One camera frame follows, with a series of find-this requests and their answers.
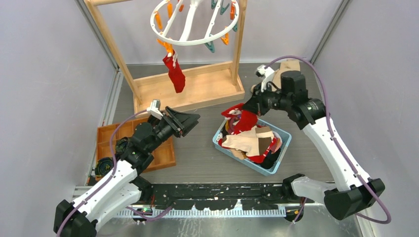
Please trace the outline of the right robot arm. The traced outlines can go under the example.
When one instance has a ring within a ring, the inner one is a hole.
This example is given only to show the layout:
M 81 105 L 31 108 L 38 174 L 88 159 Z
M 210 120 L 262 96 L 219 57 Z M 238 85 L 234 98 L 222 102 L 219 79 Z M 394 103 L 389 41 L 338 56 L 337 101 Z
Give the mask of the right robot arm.
M 358 215 L 371 207 L 385 190 L 379 178 L 373 179 L 357 163 L 337 133 L 326 105 L 309 98 L 305 76 L 300 71 L 281 74 L 281 85 L 273 83 L 274 72 L 258 69 L 261 78 L 252 89 L 244 110 L 262 116 L 269 110 L 285 111 L 298 128 L 312 141 L 334 179 L 325 183 L 296 174 L 283 180 L 282 196 L 287 202 L 300 197 L 323 204 L 338 220 Z

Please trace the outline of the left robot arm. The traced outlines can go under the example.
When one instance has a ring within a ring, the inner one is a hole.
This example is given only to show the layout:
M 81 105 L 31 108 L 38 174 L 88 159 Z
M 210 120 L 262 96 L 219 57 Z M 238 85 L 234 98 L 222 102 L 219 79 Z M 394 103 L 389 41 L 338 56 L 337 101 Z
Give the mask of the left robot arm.
M 160 111 L 151 106 L 147 122 L 133 128 L 133 135 L 117 142 L 110 139 L 112 169 L 84 194 L 56 207 L 53 230 L 58 237 L 94 237 L 118 212 L 136 202 L 151 200 L 152 185 L 141 173 L 154 160 L 152 155 L 172 136 L 186 136 L 198 123 L 199 114 L 178 112 L 170 107 Z

